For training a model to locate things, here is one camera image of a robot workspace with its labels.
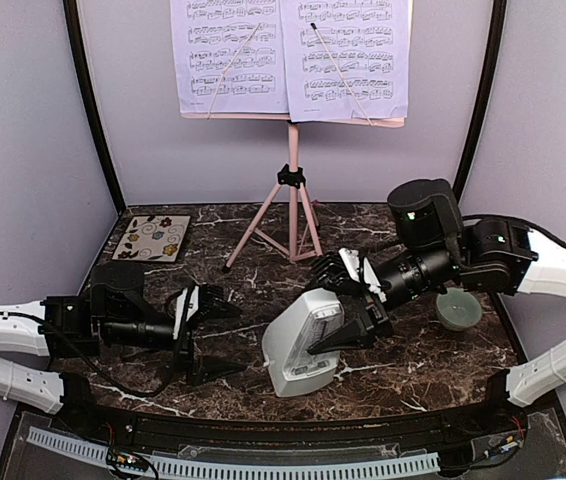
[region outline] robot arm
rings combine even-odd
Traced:
[[[1,305],[0,352],[95,357],[100,339],[108,345],[171,350],[174,364],[186,372],[191,385],[245,368],[216,357],[194,359],[193,330],[199,322],[241,313],[223,300],[221,288],[193,285],[171,297],[168,310],[173,312],[160,312],[143,299],[143,272],[136,265],[97,267],[91,284],[87,298],[48,297]],[[91,402],[89,383],[80,376],[32,370],[2,358],[0,395],[52,414]]]
[[[307,344],[307,337],[295,337],[306,343],[303,348],[311,355],[372,347],[377,336],[392,332],[386,311],[427,291],[444,292],[449,281],[469,291],[545,293],[566,298],[566,243],[541,227],[498,216],[485,216],[466,225],[445,180],[401,185],[389,195],[388,204],[405,247],[402,253],[372,267],[360,252],[341,249],[314,265],[308,290],[363,297],[364,308],[359,318],[343,321],[314,343]],[[275,322],[282,318],[282,323],[289,321],[286,313]],[[265,352],[265,345],[264,353],[269,353],[270,359],[276,357]],[[276,362],[270,361],[271,373],[273,368],[277,368]],[[333,372],[323,373],[327,378]],[[286,378],[287,382],[294,380],[299,379]],[[566,383],[566,340],[528,364],[511,369],[506,383],[506,397],[518,406],[529,405]]]
[[[566,383],[566,339],[535,359],[509,369],[505,390],[508,401],[526,407]]]

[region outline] white stick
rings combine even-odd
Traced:
[[[354,99],[354,101],[356,102],[356,104],[359,106],[359,108],[361,109],[361,112],[363,112],[363,115],[365,115],[365,118],[367,119],[367,122],[370,124],[371,127],[374,126],[374,123],[372,122],[372,120],[370,120],[370,117],[368,116],[368,114],[365,112],[365,109],[363,108],[363,105],[361,105],[361,102],[359,102],[359,99],[356,98],[356,95],[354,95],[354,92],[352,91],[352,88],[350,87],[350,84],[347,83],[347,80],[345,80],[345,77],[343,76],[343,72],[341,72],[341,69],[339,68],[338,64],[334,61],[334,58],[332,58],[332,53],[330,52],[329,48],[327,48],[327,45],[325,44],[325,41],[323,41],[323,36],[321,35],[321,32],[319,32],[319,29],[316,28],[316,25],[314,23],[311,24],[312,28],[314,29],[314,33],[316,33],[316,36],[319,37],[319,40],[321,41],[321,45],[323,45],[323,48],[325,49],[325,51],[327,52],[327,56],[330,57],[330,60],[332,60],[332,64],[334,65],[334,68],[336,68],[336,71],[339,73],[339,76],[341,77],[341,80],[343,80],[343,83],[345,84],[345,86],[347,87],[347,89],[350,92],[350,95],[352,95],[352,98]]]
[[[207,112],[206,120],[209,120],[210,116],[212,115],[212,110],[214,109],[214,103],[216,103],[216,97],[219,94],[219,89],[221,88],[221,84],[223,83],[223,80],[225,80],[225,74],[227,74],[228,70],[230,69],[230,67],[234,63],[234,60],[236,60],[236,58],[239,56],[239,54],[243,51],[243,49],[245,48],[247,43],[250,40],[252,40],[252,37],[254,36],[254,34],[256,33],[256,31],[259,29],[260,26],[261,26],[260,23],[256,24],[256,26],[254,27],[254,30],[252,30],[252,33],[250,33],[250,35],[245,39],[245,42],[243,42],[243,45],[241,45],[241,47],[236,51],[236,53],[232,57],[232,60],[230,60],[230,63],[228,63],[227,67],[225,67],[225,70],[223,70],[223,73],[221,74],[221,79],[219,80],[219,84],[216,86],[216,91],[214,92],[214,97],[212,97],[212,103],[210,104],[210,109]]]

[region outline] purple wall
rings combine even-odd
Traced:
[[[0,2],[0,304],[77,292],[116,218],[64,22],[60,0]]]
[[[169,0],[90,0],[81,7],[103,123],[129,203],[265,199],[287,162],[287,126],[180,117]],[[415,2],[407,126],[301,125],[312,196],[384,201],[414,177],[454,177],[490,12],[490,0]]]
[[[528,218],[566,240],[566,2],[510,2],[464,213]],[[566,300],[509,299],[529,356],[566,337]],[[566,386],[559,389],[566,410]]]

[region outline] bowl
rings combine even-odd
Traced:
[[[483,309],[474,295],[460,288],[450,288],[436,297],[436,316],[448,330],[462,332],[481,320]]]

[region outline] white plastic object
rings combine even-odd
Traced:
[[[359,282],[359,252],[358,250],[350,250],[348,248],[341,248],[339,250],[339,255],[341,256],[341,260],[345,264],[345,268],[347,269],[347,273],[350,275],[350,278],[355,282]],[[379,296],[382,303],[387,301],[387,297],[385,292],[381,290],[381,282],[379,282],[378,277],[376,276],[376,272],[370,265],[370,262],[367,258],[363,260],[363,275],[365,276],[365,283],[368,284],[368,289],[370,292],[375,293]]]
[[[535,230],[528,238],[539,259],[530,264],[517,291],[566,297],[566,249]]]
[[[45,335],[39,333],[39,324],[23,317],[9,315],[10,312],[20,312],[45,319],[45,307],[40,301],[22,305],[0,305],[0,352],[20,352],[47,357]]]
[[[190,297],[190,305],[188,306],[186,321],[190,321],[192,315],[194,315],[199,309],[199,286],[194,287],[192,295]],[[181,331],[181,319],[183,318],[183,308],[185,307],[185,297],[187,297],[187,288],[181,292],[176,298],[176,303],[174,304],[174,331],[172,338],[176,340],[179,337],[179,332]]]
[[[509,401],[519,407],[566,383],[566,340],[523,365],[513,367],[506,379]]]
[[[33,370],[0,358],[0,396],[27,403],[45,413],[57,413],[63,403],[63,380],[58,373]]]
[[[267,327],[263,356],[277,396],[305,395],[334,379],[340,352],[310,355],[307,349],[343,319],[336,294],[319,288],[305,292]]]

